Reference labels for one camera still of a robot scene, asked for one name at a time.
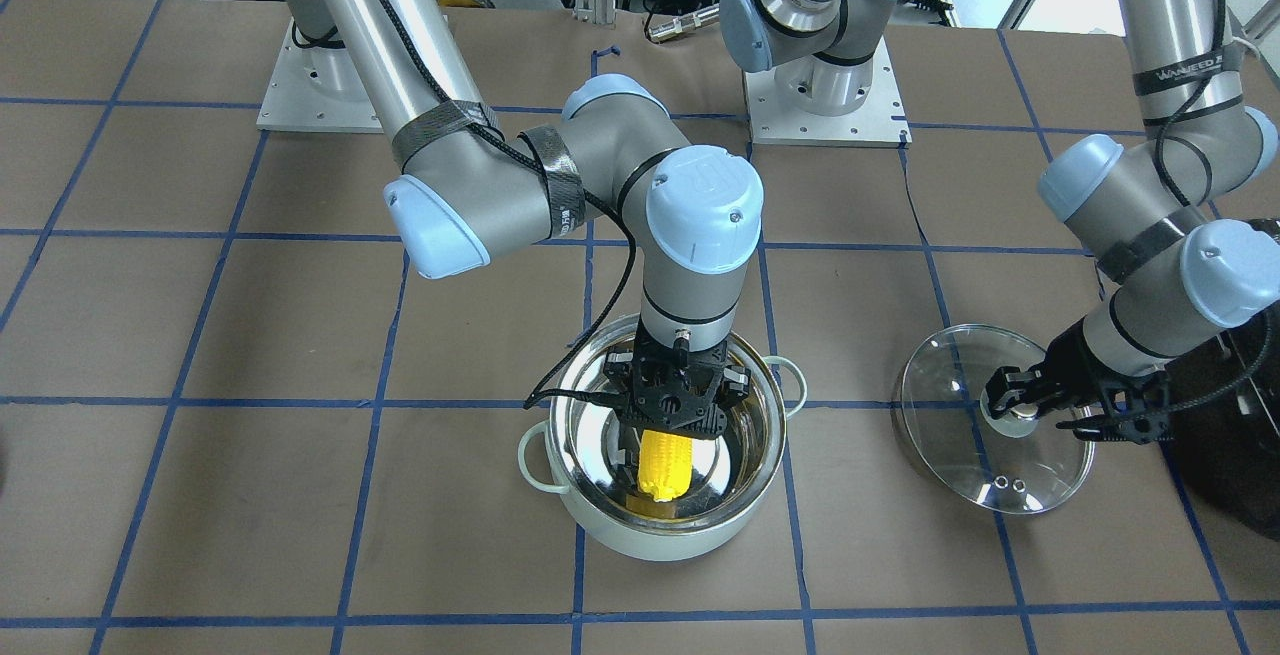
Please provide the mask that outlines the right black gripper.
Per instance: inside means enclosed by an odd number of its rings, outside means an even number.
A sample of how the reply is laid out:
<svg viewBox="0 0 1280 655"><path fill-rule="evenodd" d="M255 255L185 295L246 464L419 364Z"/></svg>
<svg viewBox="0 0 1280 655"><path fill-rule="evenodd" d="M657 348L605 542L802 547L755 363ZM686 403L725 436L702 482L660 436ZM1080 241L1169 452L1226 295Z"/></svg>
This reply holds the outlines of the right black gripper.
<svg viewBox="0 0 1280 655"><path fill-rule="evenodd" d="M691 351L680 336L667 348L645 330L635 333L632 345L605 351L604 376L617 390L609 408L621 423L701 440L723 435L730 409L746 399L753 383L732 363L726 340Z"/></svg>

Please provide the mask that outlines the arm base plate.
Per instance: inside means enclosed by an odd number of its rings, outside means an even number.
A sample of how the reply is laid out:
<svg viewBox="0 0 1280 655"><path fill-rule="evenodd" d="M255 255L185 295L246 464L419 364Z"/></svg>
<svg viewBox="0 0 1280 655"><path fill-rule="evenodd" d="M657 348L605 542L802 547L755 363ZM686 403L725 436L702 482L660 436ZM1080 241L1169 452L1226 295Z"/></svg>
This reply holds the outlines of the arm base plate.
<svg viewBox="0 0 1280 655"><path fill-rule="evenodd" d="M384 134L346 49L301 49L285 27L256 125L298 134Z"/></svg>
<svg viewBox="0 0 1280 655"><path fill-rule="evenodd" d="M803 58L742 75L754 145L900 148L913 136L884 40L869 61Z"/></svg>

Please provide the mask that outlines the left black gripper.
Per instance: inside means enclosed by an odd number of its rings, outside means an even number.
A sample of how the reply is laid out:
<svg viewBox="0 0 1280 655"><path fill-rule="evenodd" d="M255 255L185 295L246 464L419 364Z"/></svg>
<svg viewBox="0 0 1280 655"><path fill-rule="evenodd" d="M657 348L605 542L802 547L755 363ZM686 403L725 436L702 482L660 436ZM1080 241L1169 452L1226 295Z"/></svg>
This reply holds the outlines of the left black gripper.
<svg viewBox="0 0 1280 655"><path fill-rule="evenodd" d="M1169 374L1162 368L1143 376L1112 371L1085 345L1083 321L1051 342L1041 365L996 368L984 386L983 403L992 421L1036 421L1059 409L1098 406L1101 413L1061 421L1059 429L1087 443L1172 440L1170 414L1151 414L1171 404Z"/></svg>

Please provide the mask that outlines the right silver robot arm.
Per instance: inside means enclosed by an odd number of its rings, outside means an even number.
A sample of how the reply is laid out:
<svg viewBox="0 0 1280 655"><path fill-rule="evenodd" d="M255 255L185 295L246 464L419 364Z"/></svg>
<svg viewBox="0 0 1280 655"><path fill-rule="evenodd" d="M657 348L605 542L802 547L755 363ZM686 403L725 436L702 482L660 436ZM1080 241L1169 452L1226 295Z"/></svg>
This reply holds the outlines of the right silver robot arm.
<svg viewBox="0 0 1280 655"><path fill-rule="evenodd" d="M728 340L762 234L762 178L691 145L645 87L589 78L559 122L508 143L436 0L287 0L306 46L346 52L399 177L384 201L411 264L438 280L611 217L643 255L634 354L614 394L579 391L626 426L719 438L748 377Z"/></svg>

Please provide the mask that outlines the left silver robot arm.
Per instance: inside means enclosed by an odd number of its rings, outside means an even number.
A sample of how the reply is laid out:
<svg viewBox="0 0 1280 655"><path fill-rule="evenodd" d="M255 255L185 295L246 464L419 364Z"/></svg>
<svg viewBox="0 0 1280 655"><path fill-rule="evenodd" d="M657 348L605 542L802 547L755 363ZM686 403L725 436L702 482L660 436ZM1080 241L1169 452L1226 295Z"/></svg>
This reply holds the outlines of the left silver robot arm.
<svg viewBox="0 0 1280 655"><path fill-rule="evenodd" d="M799 61L804 111L855 107L847 73L863 81L895 0L719 0L726 49L740 70L782 73ZM1059 409L1097 406L1062 421L1082 441L1148 444L1170 436L1171 414L1228 397L1265 363L1275 340L1277 241L1238 219L1208 219L1203 203L1262 175L1277 127L1244 104L1226 0L1117 0L1146 139L1079 139L1050 162L1038 194L1097 260L1115 290L1056 336L1037 365L1001 365L982 413L1012 438ZM1266 319L1242 374L1174 400L1167 367L1220 333Z"/></svg>

